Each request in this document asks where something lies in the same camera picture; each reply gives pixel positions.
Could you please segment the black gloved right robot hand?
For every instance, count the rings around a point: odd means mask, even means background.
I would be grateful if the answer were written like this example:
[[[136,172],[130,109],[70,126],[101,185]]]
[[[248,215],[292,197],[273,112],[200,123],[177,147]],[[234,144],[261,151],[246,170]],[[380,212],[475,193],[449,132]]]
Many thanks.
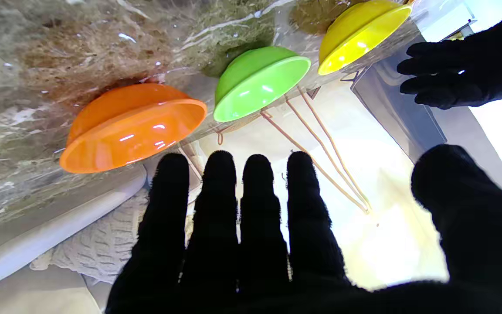
[[[251,155],[237,201],[232,155],[211,154],[186,245],[189,163],[164,155],[106,313],[502,314],[502,189],[462,147],[433,147],[411,176],[413,197],[440,235],[446,283],[355,286],[311,157],[294,152],[287,162],[289,245],[273,181],[268,159]]]

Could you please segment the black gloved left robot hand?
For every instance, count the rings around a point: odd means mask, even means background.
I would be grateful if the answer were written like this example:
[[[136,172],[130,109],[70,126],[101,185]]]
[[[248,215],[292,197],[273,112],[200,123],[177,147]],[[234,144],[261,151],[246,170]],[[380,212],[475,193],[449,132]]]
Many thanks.
[[[397,65],[410,76],[400,92],[419,105],[447,110],[502,99],[502,20],[464,40],[413,44],[407,55]]]

